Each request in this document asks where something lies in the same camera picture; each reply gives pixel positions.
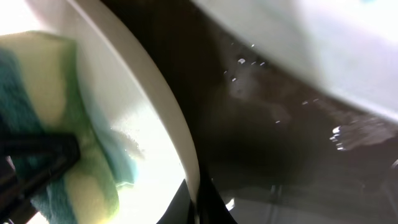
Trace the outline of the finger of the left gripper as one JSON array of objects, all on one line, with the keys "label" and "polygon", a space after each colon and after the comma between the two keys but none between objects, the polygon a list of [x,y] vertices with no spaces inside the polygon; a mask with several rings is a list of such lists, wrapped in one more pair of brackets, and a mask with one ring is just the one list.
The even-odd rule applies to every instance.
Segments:
[{"label": "finger of the left gripper", "polygon": [[72,134],[8,134],[1,137],[1,223],[23,222],[31,200],[80,159]]}]

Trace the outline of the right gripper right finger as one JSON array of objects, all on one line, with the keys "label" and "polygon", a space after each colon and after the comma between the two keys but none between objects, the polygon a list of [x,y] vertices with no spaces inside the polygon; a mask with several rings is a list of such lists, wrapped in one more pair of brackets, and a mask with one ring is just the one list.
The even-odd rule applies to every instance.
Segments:
[{"label": "right gripper right finger", "polygon": [[206,170],[200,171],[197,212],[199,224],[237,224]]}]

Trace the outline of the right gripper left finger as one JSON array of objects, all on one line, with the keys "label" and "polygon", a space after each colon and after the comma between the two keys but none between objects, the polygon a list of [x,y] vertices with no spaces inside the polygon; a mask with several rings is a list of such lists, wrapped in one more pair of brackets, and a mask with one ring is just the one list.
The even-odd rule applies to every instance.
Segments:
[{"label": "right gripper left finger", "polygon": [[174,195],[166,212],[157,224],[194,224],[195,212],[186,181],[184,180]]}]

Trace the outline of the green yellow sponge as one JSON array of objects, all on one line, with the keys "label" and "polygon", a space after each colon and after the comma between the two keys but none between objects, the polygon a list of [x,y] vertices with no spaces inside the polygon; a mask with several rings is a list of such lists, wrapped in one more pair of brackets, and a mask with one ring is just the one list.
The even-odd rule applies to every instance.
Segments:
[{"label": "green yellow sponge", "polygon": [[76,43],[44,32],[1,37],[1,132],[76,136],[79,161],[31,200],[49,223],[121,223],[114,178],[84,109]]}]

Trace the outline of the white plate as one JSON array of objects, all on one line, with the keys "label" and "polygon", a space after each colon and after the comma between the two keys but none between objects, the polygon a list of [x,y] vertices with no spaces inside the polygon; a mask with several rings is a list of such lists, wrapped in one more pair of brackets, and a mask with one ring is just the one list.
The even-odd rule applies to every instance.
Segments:
[{"label": "white plate", "polygon": [[[157,223],[184,180],[195,212],[200,178],[192,137],[167,82],[129,29],[100,1],[1,1],[1,37],[22,32],[76,43],[83,106],[121,184],[121,223]],[[12,223],[49,223],[32,208],[26,221]]]}]

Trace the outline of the large dark serving tray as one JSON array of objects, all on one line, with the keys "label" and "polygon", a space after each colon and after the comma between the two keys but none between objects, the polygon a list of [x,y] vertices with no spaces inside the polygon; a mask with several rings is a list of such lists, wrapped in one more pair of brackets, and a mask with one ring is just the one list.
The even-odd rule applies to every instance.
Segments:
[{"label": "large dark serving tray", "polygon": [[172,89],[237,223],[396,223],[397,126],[294,78],[191,1],[106,1]]}]

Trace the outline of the pale blue plate top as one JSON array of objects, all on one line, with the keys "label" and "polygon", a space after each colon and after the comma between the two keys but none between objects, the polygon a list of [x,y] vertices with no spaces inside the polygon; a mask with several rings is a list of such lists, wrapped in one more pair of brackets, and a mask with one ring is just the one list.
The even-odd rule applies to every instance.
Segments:
[{"label": "pale blue plate top", "polygon": [[397,121],[397,2],[195,0],[221,27],[318,90]]}]

